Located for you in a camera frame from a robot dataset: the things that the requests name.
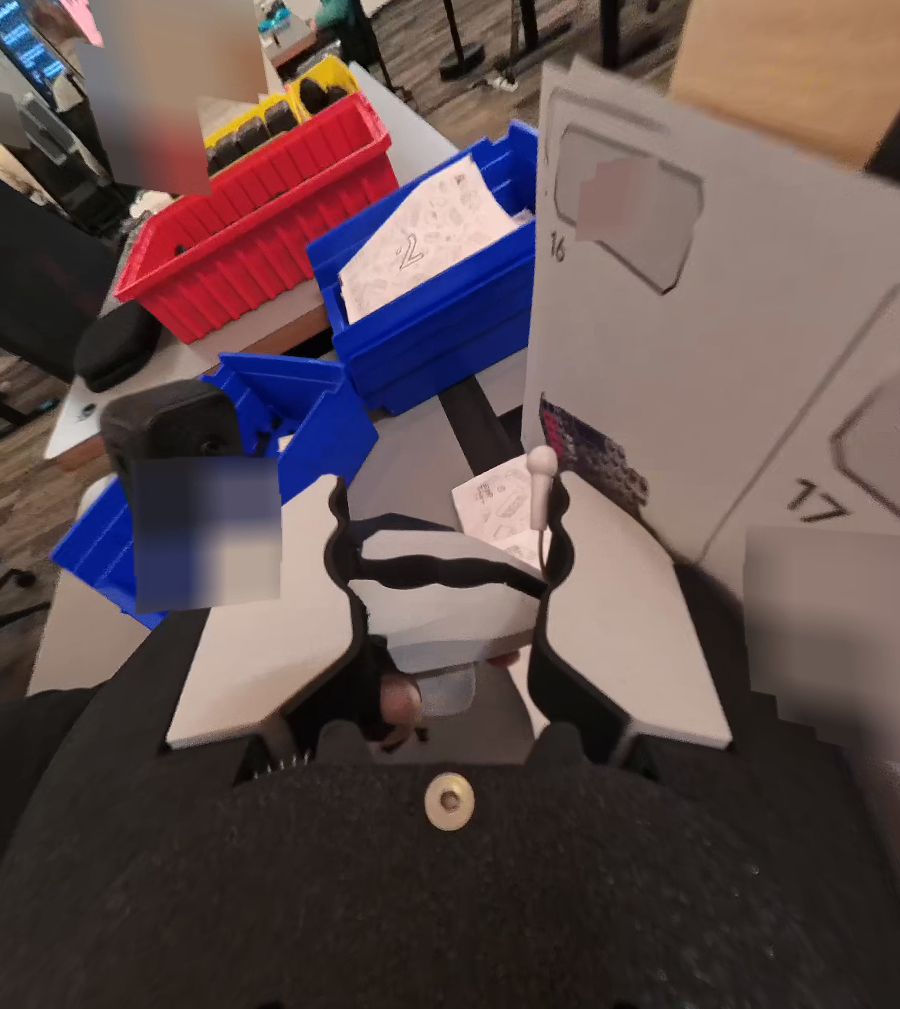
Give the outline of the red plastic bin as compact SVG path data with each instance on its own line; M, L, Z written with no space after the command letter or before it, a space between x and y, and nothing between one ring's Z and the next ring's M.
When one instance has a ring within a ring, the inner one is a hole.
M314 276L306 247L396 189L390 133L354 93L172 201L112 285L188 344Z

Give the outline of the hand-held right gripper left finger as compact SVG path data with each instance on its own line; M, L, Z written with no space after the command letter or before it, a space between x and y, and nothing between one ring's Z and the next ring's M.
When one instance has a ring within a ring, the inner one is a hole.
M170 747L237 738L280 714L352 648L349 591L326 566L339 531L332 494L336 475L322 475L282 504L280 595L213 609L166 734Z

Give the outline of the grey desk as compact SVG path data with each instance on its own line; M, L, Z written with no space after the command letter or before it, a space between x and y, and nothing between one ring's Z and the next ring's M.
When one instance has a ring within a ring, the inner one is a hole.
M433 397L404 414L381 419L376 425L376 432L379 439L351 486L346 487L350 523L354 527L357 545L379 528L455 531L451 527L451 491L466 482L473 471L442 401ZM166 674L168 678L179 679L177 686L168 687L168 714L161 716L167 723L163 740L171 750L198 747L170 747L166 734L186 676L183 665L185 649L196 643L203 623L204 619L196 612L168 616L156 634L154 643L142 649L139 659L142 668L138 672L141 686L136 689L140 697L131 696L128 700L130 716L153 714L157 676ZM468 716L482 714L482 701L494 699L507 700L507 714L517 723L520 740L529 745L532 738L530 717L521 702L515 680L507 669L509 665L516 665L523 656L523 650L524 647L493 659L448 659L453 666L474 663L476 693L469 710L421 723L410 733L406 727L392 726L383 738L387 742L409 739L424 728L428 735L428 748L420 750L418 744L408 742L408 754L428 761L448 760L448 751L442 746L448 731L460 728ZM384 662L389 660L393 660L393 673L416 675L434 672L437 661L442 659L393 659L385 652ZM317 742L314 746L296 746L285 738L277 745L275 738L267 738L262 733L237 738L250 736L261 737L268 750L283 763L290 763L295 755L317 749Z

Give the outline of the black oval case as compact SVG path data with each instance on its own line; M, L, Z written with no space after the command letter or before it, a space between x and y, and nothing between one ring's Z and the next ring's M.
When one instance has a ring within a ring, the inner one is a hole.
M119 305L81 335L75 374L93 394L123 384L152 359L162 330L162 323L136 301Z

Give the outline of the computer monitor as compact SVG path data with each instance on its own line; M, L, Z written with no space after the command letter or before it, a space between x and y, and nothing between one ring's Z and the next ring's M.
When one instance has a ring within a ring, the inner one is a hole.
M34 23L32 2L0 1L0 91L15 98L34 92L54 111L83 102L76 71Z

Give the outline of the opened printed paper bag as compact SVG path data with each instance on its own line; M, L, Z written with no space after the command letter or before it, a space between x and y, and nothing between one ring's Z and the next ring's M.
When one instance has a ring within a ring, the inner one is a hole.
M543 573L557 472L555 452L540 446L455 487L451 498L461 531Z

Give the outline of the toy instruction booklet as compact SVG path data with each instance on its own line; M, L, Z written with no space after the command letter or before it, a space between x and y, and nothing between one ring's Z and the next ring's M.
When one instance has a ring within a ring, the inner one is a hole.
M900 186L579 59L539 134L524 445L607 436L734 591L749 529L900 536Z

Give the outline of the black office chair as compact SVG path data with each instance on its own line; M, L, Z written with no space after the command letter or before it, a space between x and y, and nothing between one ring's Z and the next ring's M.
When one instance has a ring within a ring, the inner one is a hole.
M0 181L0 350L70 385L118 258Z

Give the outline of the blue plastic bin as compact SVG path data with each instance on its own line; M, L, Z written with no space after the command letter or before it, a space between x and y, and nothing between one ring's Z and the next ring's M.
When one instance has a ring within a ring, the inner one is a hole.
M520 121L483 138L306 247L333 345L357 395L396 415L528 344L535 274L534 208L539 135ZM352 321L340 271L406 201L439 174L470 161L513 229L504 237Z
M168 393L198 395L200 405L208 403L233 421L237 449L276 461L282 502L324 474L349 485L379 438L343 366L333 361L221 354L210 375L134 397L162 405ZM71 525L50 559L147 629L166 616L138 607L133 523L119 475Z

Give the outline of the person's left hand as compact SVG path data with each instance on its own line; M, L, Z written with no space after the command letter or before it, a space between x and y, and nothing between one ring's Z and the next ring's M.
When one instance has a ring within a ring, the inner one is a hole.
M402 674L384 675L380 687L380 712L386 725L409 728L420 725L422 698L416 680Z

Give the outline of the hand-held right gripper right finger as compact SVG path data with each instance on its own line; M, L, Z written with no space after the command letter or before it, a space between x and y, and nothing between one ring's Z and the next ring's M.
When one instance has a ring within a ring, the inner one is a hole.
M727 747L732 728L664 547L581 476L555 477L531 698L584 747L666 738Z

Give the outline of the large printed paper bag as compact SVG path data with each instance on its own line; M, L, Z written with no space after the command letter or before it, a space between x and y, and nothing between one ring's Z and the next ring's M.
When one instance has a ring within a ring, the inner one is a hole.
M509 215L467 156L420 182L339 271L353 324L534 219Z

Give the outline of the black round-base floor stand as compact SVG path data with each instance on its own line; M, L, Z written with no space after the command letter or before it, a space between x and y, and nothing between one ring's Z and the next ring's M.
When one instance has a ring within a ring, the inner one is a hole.
M481 43L465 44L460 36L457 18L450 0L442 1L452 49L447 57L442 57L439 63L439 77L442 82L458 81L480 68L485 62L485 47Z

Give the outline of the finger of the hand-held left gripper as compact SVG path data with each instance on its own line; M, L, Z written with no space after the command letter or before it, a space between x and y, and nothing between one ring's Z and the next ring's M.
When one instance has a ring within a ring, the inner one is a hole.
M379 528L354 549L351 575L387 588L478 588L504 585L543 593L544 577L516 555L464 534L435 529Z
M540 601L503 584L386 587L354 579L369 635L393 659L493 659L529 645Z

